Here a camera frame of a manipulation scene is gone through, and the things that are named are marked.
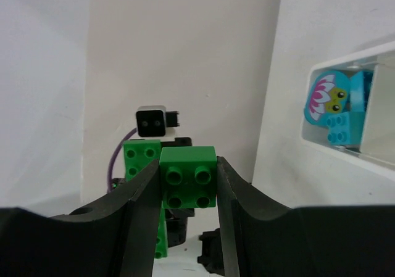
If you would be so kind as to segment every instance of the white box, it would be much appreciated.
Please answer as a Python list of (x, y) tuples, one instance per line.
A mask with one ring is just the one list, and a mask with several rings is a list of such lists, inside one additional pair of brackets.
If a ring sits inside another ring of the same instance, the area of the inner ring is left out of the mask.
[(328, 70), (350, 76), (359, 70), (374, 70), (359, 151), (331, 146), (328, 129), (311, 125), (304, 114), (302, 143), (395, 181), (395, 41), (315, 65), (309, 74), (306, 99), (315, 79)]

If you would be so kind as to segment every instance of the blue lego brick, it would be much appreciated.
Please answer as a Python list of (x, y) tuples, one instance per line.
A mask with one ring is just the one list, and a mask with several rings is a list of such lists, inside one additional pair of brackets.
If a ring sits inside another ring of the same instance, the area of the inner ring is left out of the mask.
[(365, 112), (368, 104), (373, 72), (363, 70), (350, 77), (350, 104), (352, 112)]
[(365, 112), (343, 112), (328, 117), (328, 141), (332, 145), (360, 144), (364, 130)]

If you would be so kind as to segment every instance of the green duplo brick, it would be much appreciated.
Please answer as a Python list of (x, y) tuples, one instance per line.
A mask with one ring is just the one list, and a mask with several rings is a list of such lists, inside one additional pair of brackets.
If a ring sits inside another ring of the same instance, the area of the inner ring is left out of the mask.
[(155, 258), (167, 257), (167, 229), (165, 210), (160, 210), (158, 235), (156, 237)]
[(160, 140), (126, 140), (123, 143), (125, 178), (131, 180), (154, 159), (160, 157)]
[(164, 147), (159, 165), (163, 208), (215, 207), (217, 156), (213, 146)]

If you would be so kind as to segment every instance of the pink flower print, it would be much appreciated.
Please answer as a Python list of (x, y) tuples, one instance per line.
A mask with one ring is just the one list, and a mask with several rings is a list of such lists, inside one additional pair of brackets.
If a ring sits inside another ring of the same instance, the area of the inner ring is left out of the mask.
[(325, 113), (324, 103), (331, 100), (328, 92), (335, 87), (335, 84), (333, 83), (334, 81), (334, 74), (325, 75), (323, 78), (318, 80), (315, 85), (309, 102), (309, 112), (313, 120), (318, 121)]

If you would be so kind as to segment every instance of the white surface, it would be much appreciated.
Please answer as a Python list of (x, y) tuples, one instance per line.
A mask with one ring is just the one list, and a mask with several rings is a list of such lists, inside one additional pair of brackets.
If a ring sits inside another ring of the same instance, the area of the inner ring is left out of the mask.
[(323, 72), (335, 69), (342, 70), (345, 74), (351, 76), (359, 69), (373, 71), (378, 66), (382, 66), (383, 69), (375, 72), (373, 77), (373, 92), (369, 97), (364, 133), (360, 145), (361, 154), (345, 147), (331, 146), (327, 140), (328, 129), (311, 125), (301, 114), (301, 141), (303, 144), (385, 176), (390, 180), (395, 179), (395, 173), (393, 172), (395, 169), (393, 164), (395, 160), (394, 144), (391, 139), (395, 125), (395, 120), (393, 120), (395, 115), (391, 114), (391, 110), (388, 109), (394, 104), (394, 98), (392, 97), (392, 88), (395, 88), (395, 86), (392, 86), (395, 83), (393, 81), (395, 71), (392, 67), (395, 60), (394, 50), (395, 42), (391, 42), (320, 63), (312, 67), (307, 78), (305, 99), (315, 79)]
[(0, 0), (0, 206), (79, 204), (88, 4)]
[(395, 38), (394, 0), (281, 0), (252, 184), (295, 207), (394, 203), (395, 183), (299, 138), (313, 65)]
[(395, 170), (395, 69), (377, 65), (373, 80), (360, 151)]
[(179, 110), (178, 136), (214, 145), (252, 179), (279, 2), (91, 0), (84, 202), (105, 193), (111, 153), (141, 105)]
[(202, 242), (199, 241), (197, 236), (191, 237), (182, 245), (170, 248), (167, 258), (155, 260), (152, 276), (219, 276), (208, 273), (202, 265), (197, 263), (196, 258), (199, 255), (202, 255)]

